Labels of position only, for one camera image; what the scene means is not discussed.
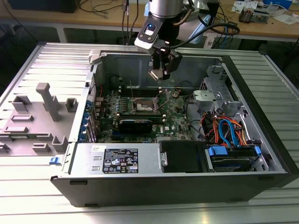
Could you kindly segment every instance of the black cable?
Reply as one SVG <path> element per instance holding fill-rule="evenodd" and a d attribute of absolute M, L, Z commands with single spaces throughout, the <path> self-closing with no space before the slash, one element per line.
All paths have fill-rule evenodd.
<path fill-rule="evenodd" d="M 133 21 L 133 24 L 132 24 L 132 27 L 131 27 L 131 30 L 130 30 L 130 36 L 129 36 L 129 43 L 130 43 L 130 40 L 131 40 L 131 36 L 132 36 L 132 33 L 133 33 L 133 28 L 135 26 L 135 23 L 138 19 L 138 16 L 139 16 L 139 0 L 137 0 L 137 13 L 136 13 L 136 17 Z"/>
<path fill-rule="evenodd" d="M 179 81 L 179 82 L 174 86 L 174 88 L 176 89 L 176 88 L 178 87 L 178 84 L 180 84 L 180 83 L 188 83 L 193 89 L 196 89 L 196 88 L 194 87 L 194 85 L 193 85 L 191 82 L 189 82 L 188 80 L 182 80 L 182 81 Z"/>
<path fill-rule="evenodd" d="M 219 47 L 219 41 L 222 38 L 222 35 L 219 37 L 219 39 L 217 41 L 215 41 L 214 45 L 211 47 L 211 49 L 214 49 L 216 47 L 216 45 L 218 45 Z"/>
<path fill-rule="evenodd" d="M 220 34 L 223 34 L 223 35 L 236 35 L 240 32 L 240 29 L 238 27 L 236 27 L 235 25 L 233 24 L 230 24 L 230 23 L 218 23 L 218 24 L 214 24 L 214 25 L 211 25 L 211 26 L 208 26 L 207 28 L 203 29 L 202 31 L 198 32 L 196 35 L 194 35 L 192 38 L 190 38 L 189 40 L 185 41 L 185 42 L 182 42 L 178 45 L 175 45 L 175 46 L 169 46 L 170 49 L 176 49 L 176 48 L 180 48 L 184 45 L 186 45 L 187 43 L 193 41 L 196 37 L 202 35 L 204 32 L 206 32 L 207 30 L 211 29 L 211 28 L 214 28 L 214 27 L 228 27 L 228 28 L 232 28 L 232 29 L 235 29 L 236 32 L 235 33 L 225 33 L 225 32 L 222 32 Z"/>
<path fill-rule="evenodd" d="M 298 42 L 299 42 L 299 37 L 298 37 L 298 39 L 297 39 L 295 45 L 291 48 L 291 51 L 293 51 L 293 50 L 295 49 L 295 47 L 296 47 L 296 45 L 298 44 Z"/>
<path fill-rule="evenodd" d="M 122 44 L 123 44 L 123 45 L 125 45 L 125 34 L 124 34 L 124 31 L 123 31 L 123 24 L 124 24 L 124 21 L 125 21 L 125 12 L 123 11 L 123 12 L 122 12 L 122 21 L 121 21 Z"/>
<path fill-rule="evenodd" d="M 223 15 L 224 22 L 226 22 L 226 20 L 227 20 L 227 22 L 229 22 L 228 17 L 224 14 L 224 11 L 223 11 L 222 7 L 219 6 L 219 8 L 220 8 L 220 10 L 222 11 L 222 13 L 218 13 L 218 12 L 217 12 L 217 14 Z"/>
<path fill-rule="evenodd" d="M 106 6 L 106 5 L 110 5 L 114 0 L 111 0 L 109 3 L 105 3 L 105 4 L 98 4 L 96 6 L 93 7 L 93 9 L 95 9 L 96 7 L 99 7 L 99 6 Z"/>
<path fill-rule="evenodd" d="M 228 48 L 230 48 L 230 46 L 232 45 L 232 42 L 234 41 L 234 36 L 232 36 L 232 40 L 230 41 L 230 43 L 229 43 L 229 47 Z"/>
<path fill-rule="evenodd" d="M 89 0 L 85 0 L 85 1 L 81 2 L 80 5 L 79 5 L 79 8 L 80 8 L 81 10 L 83 10 L 84 12 L 88 12 L 88 13 L 100 13 L 100 12 L 105 12 L 105 11 L 108 11 L 108 10 L 110 10 L 110 9 L 114 9 L 114 8 L 117 8 L 117 7 L 122 6 L 122 5 L 117 5 L 117 6 L 114 6 L 114 7 L 111 7 L 111 8 L 106 8 L 106 9 L 103 9 L 103 10 L 92 10 L 92 11 L 90 11 L 90 10 L 86 10 L 86 9 L 83 9 L 83 8 L 82 8 L 82 5 L 83 5 L 84 3 L 86 3 L 87 1 L 89 1 Z"/>
<path fill-rule="evenodd" d="M 18 23 L 19 23 L 19 25 L 21 26 L 21 27 L 23 27 L 24 28 L 24 30 L 26 30 L 26 32 L 36 41 L 36 42 L 38 42 L 37 41 L 37 39 L 20 23 L 20 21 L 18 21 L 17 20 L 17 18 L 15 18 L 14 17 L 14 15 L 9 11 L 9 9 L 8 9 L 8 7 L 5 5 L 5 3 L 4 3 L 4 0 L 2 0 L 2 3 L 3 3 L 3 5 L 4 5 L 4 8 L 6 9 L 6 11 L 11 15 L 11 17 L 13 17 L 13 19 L 14 20 L 16 20 Z"/>
<path fill-rule="evenodd" d="M 23 45 L 18 44 L 18 43 L 14 43 L 14 42 L 11 40 L 11 38 L 13 37 L 13 35 L 10 35 L 8 32 L 6 32 L 1 26 L 0 26 L 0 29 L 2 30 L 2 32 L 3 32 L 5 35 L 9 35 L 9 36 L 10 36 L 10 38 L 9 38 L 8 40 L 9 40 L 9 42 L 10 42 L 12 45 L 17 46 L 17 47 L 22 47 L 22 48 L 24 48 L 25 50 L 27 50 L 27 51 L 30 52 L 30 53 L 32 52 L 31 50 L 29 50 L 28 48 L 24 47 Z"/>
<path fill-rule="evenodd" d="M 194 131 L 196 131 L 202 138 L 204 137 L 204 135 L 202 134 L 202 133 L 200 133 L 190 122 L 189 122 L 189 119 L 188 119 L 188 111 L 187 111 L 187 109 L 188 109 L 188 105 L 189 105 L 189 103 L 190 103 L 190 99 L 193 97 L 193 95 L 191 95 L 190 97 L 189 97 L 189 100 L 188 100 L 188 102 L 187 102 L 187 106 L 186 106 L 186 109 L 185 109 L 185 115 L 186 115 L 186 120 L 187 120 L 187 122 L 188 122 L 188 124 L 190 125 L 190 127 L 194 130 Z"/>
<path fill-rule="evenodd" d="M 199 21 L 202 23 L 202 24 L 204 24 L 204 26 L 205 27 L 209 27 L 203 20 L 202 20 L 202 18 L 199 16 L 198 17 L 198 19 L 199 19 Z M 231 26 L 230 26 L 230 28 L 233 28 L 233 29 L 235 29 L 235 30 L 239 30 L 239 32 L 240 32 L 240 29 L 237 27 L 237 26 L 235 26 L 235 25 L 233 25 L 233 24 L 230 24 Z M 231 36 L 231 35 L 235 35 L 234 33 L 228 33 L 228 32 L 222 32 L 222 31 L 219 31 L 219 30 L 216 30 L 216 29 L 214 29 L 214 28 L 210 28 L 210 30 L 211 31 L 214 31 L 215 33 L 218 33 L 218 34 L 222 34 L 222 35 L 225 35 L 225 36 Z"/>

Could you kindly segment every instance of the power supply label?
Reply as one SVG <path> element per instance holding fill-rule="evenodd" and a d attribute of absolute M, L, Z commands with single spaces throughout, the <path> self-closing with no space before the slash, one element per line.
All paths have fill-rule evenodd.
<path fill-rule="evenodd" d="M 104 174 L 138 173 L 138 149 L 105 149 L 103 161 Z"/>

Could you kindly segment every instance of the floor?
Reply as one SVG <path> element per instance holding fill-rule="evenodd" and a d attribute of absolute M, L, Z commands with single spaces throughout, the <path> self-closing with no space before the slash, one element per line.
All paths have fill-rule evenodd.
<path fill-rule="evenodd" d="M 59 38 L 55 29 L 42 27 L 26 27 L 28 31 L 41 42 L 59 42 Z M 99 43 L 99 44 L 117 44 L 121 38 L 119 31 L 95 31 L 83 29 L 67 29 L 69 42 L 72 43 Z M 202 48 L 205 37 L 197 45 L 188 44 L 187 47 Z M 244 40 L 241 45 L 240 39 L 234 39 L 231 44 L 221 45 L 223 49 L 243 50 L 261 50 L 266 52 L 272 60 L 281 67 L 286 59 L 288 51 L 291 49 L 290 43 L 281 42 L 260 42 L 252 40 Z M 26 61 L 31 51 L 37 43 L 28 35 L 28 33 L 19 27 L 15 36 L 8 36 L 5 41 L 0 39 L 0 93 L 2 93 L 7 85 L 14 78 L 20 67 Z M 286 76 L 299 88 L 299 59 L 292 61 L 290 66 L 285 70 Z"/>

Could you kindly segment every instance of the table leg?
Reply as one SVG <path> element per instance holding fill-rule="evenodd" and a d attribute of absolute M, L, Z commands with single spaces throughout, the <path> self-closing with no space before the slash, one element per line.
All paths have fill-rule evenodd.
<path fill-rule="evenodd" d="M 96 29 L 93 30 L 93 37 L 94 37 L 94 43 L 98 43 L 99 37 L 98 37 L 98 31 Z"/>
<path fill-rule="evenodd" d="M 8 32 L 11 36 L 15 35 L 14 31 L 14 25 L 9 25 L 9 24 L 1 24 L 1 26 L 4 28 L 6 32 Z"/>
<path fill-rule="evenodd" d="M 58 26 L 56 27 L 57 33 L 58 33 L 58 37 L 61 43 L 67 43 L 67 35 L 65 33 L 65 30 L 62 26 Z"/>

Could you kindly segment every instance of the cable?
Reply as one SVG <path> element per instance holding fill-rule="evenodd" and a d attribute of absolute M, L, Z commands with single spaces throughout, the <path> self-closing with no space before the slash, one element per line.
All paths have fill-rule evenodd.
<path fill-rule="evenodd" d="M 122 32 L 122 44 L 125 45 L 125 34 L 123 31 L 123 24 L 125 21 L 125 12 L 122 12 L 122 21 L 121 21 L 121 32 Z"/>
<path fill-rule="evenodd" d="M 132 33 L 133 33 L 133 28 L 135 26 L 135 23 L 138 19 L 138 16 L 139 16 L 139 0 L 137 0 L 137 13 L 136 13 L 136 17 L 133 21 L 133 24 L 132 24 L 132 27 L 131 27 L 131 30 L 130 30 L 130 36 L 129 36 L 129 43 L 130 43 L 130 40 L 131 40 L 131 36 L 132 36 Z"/>
<path fill-rule="evenodd" d="M 190 8 L 188 10 L 188 12 L 186 13 L 186 15 L 184 16 L 184 18 L 182 20 L 180 20 L 179 22 L 175 22 L 173 23 L 173 26 L 175 27 L 179 27 L 180 25 L 182 25 L 183 23 L 185 23 L 187 21 L 187 19 L 190 17 L 191 13 L 192 13 L 192 9 Z"/>
<path fill-rule="evenodd" d="M 89 1 L 89 0 L 85 0 L 85 1 L 81 2 L 80 5 L 79 5 L 79 8 L 80 8 L 81 10 L 83 10 L 84 12 L 88 12 L 88 13 L 100 13 L 100 12 L 105 12 L 105 11 L 108 11 L 108 10 L 110 10 L 110 9 L 114 9 L 114 8 L 117 8 L 117 7 L 122 6 L 122 5 L 117 5 L 117 6 L 114 6 L 114 7 L 111 7 L 111 8 L 107 8 L 107 9 L 103 9 L 103 10 L 94 10 L 94 9 L 93 9 L 92 11 L 90 11 L 90 10 L 86 10 L 86 9 L 82 8 L 82 5 L 83 5 L 84 3 L 86 3 L 87 1 Z M 99 5 L 96 5 L 95 8 L 96 8 L 97 6 L 102 6 L 102 5 L 108 5 L 108 4 L 99 4 Z"/>
<path fill-rule="evenodd" d="M 127 43 L 129 45 L 129 10 L 127 10 Z"/>
<path fill-rule="evenodd" d="M 11 17 L 13 17 L 13 19 L 14 20 L 16 20 L 18 23 L 19 23 L 19 25 L 21 26 L 21 27 L 23 27 L 24 28 L 24 30 L 26 30 L 26 32 L 32 37 L 32 39 L 34 39 L 36 42 L 38 42 L 38 40 L 17 20 L 17 18 L 15 18 L 14 17 L 14 15 L 9 11 L 9 9 L 8 9 L 8 7 L 5 5 L 5 3 L 4 3 L 4 0 L 2 0 L 2 3 L 3 3 L 3 5 L 4 5 L 4 8 L 7 10 L 7 12 L 11 15 Z"/>
<path fill-rule="evenodd" d="M 10 35 L 9 33 L 7 33 L 1 26 L 0 26 L 0 29 L 2 30 L 2 32 L 5 34 L 5 35 L 9 35 L 10 36 L 10 38 L 9 38 L 9 42 L 12 44 L 12 45 L 14 45 L 14 46 L 17 46 L 18 48 L 19 47 L 22 47 L 23 49 L 25 49 L 25 50 L 27 50 L 28 52 L 32 52 L 32 50 L 29 50 L 28 48 L 26 48 L 26 47 L 24 47 L 23 45 L 20 45 L 19 44 L 19 40 L 18 40 L 18 43 L 14 43 L 12 40 L 11 40 L 11 38 L 13 37 L 12 35 Z"/>
<path fill-rule="evenodd" d="M 224 43 L 225 43 L 225 41 L 226 41 L 226 38 L 227 38 L 227 35 L 225 35 L 225 37 L 224 37 L 224 41 L 222 42 L 222 44 L 221 44 L 221 49 L 223 49 L 223 47 L 224 47 Z"/>
<path fill-rule="evenodd" d="M 190 99 L 193 97 L 193 95 L 191 95 L 189 97 L 189 100 L 187 102 L 187 106 L 186 106 L 186 109 L 185 109 L 185 116 L 186 116 L 186 120 L 187 120 L 187 123 L 190 125 L 191 128 L 193 128 L 194 131 L 196 131 L 202 138 L 204 138 L 204 135 L 202 133 L 200 133 L 190 122 L 189 122 L 189 119 L 188 119 L 188 105 L 190 103 Z"/>
<path fill-rule="evenodd" d="M 191 83 L 191 82 L 189 82 L 188 80 L 182 80 L 182 81 L 179 81 L 175 86 L 174 86 L 174 88 L 176 89 L 177 87 L 178 87 L 178 84 L 180 84 L 180 83 L 188 83 L 193 89 L 196 89 L 195 87 L 194 87 L 194 85 Z"/>
<path fill-rule="evenodd" d="M 20 39 L 21 39 L 21 36 L 22 36 L 23 31 L 24 31 L 24 28 L 21 30 L 21 32 L 20 32 L 20 34 L 19 34 L 18 42 L 17 42 L 19 52 L 21 52 L 19 43 L 20 43 Z"/>
<path fill-rule="evenodd" d="M 199 16 L 198 17 L 198 19 L 199 19 L 199 21 L 202 23 L 202 24 L 204 24 L 204 26 L 205 27 L 210 27 L 210 26 L 208 26 L 203 20 L 202 20 L 202 18 Z M 235 25 L 233 25 L 233 24 L 230 24 L 230 27 L 231 28 L 234 28 L 235 30 L 239 30 L 239 32 L 240 32 L 240 29 L 237 27 L 237 26 L 235 26 Z M 222 35 L 235 35 L 234 33 L 233 34 L 230 34 L 230 33 L 228 33 L 228 32 L 222 32 L 222 31 L 219 31 L 219 30 L 216 30 L 216 29 L 214 29 L 214 28 L 209 28 L 211 31 L 214 31 L 215 33 L 218 33 L 218 34 L 222 34 Z"/>
<path fill-rule="evenodd" d="M 182 43 L 180 43 L 178 45 L 175 45 L 175 46 L 169 46 L 169 48 L 170 49 L 180 48 L 180 47 L 186 45 L 187 43 L 193 41 L 195 38 L 197 38 L 198 36 L 202 35 L 207 30 L 210 30 L 211 28 L 214 28 L 214 27 L 223 27 L 223 26 L 226 26 L 228 28 L 233 28 L 233 29 L 236 30 L 236 32 L 235 33 L 224 33 L 224 32 L 219 31 L 220 34 L 223 34 L 223 35 L 236 35 L 236 34 L 238 34 L 240 32 L 240 29 L 238 27 L 236 27 L 235 25 L 233 25 L 233 24 L 230 24 L 230 23 L 218 23 L 218 24 L 214 24 L 214 25 L 208 26 L 207 28 L 205 28 L 202 31 L 198 32 L 196 35 L 194 35 L 189 40 L 187 40 L 185 42 L 182 42 Z"/>

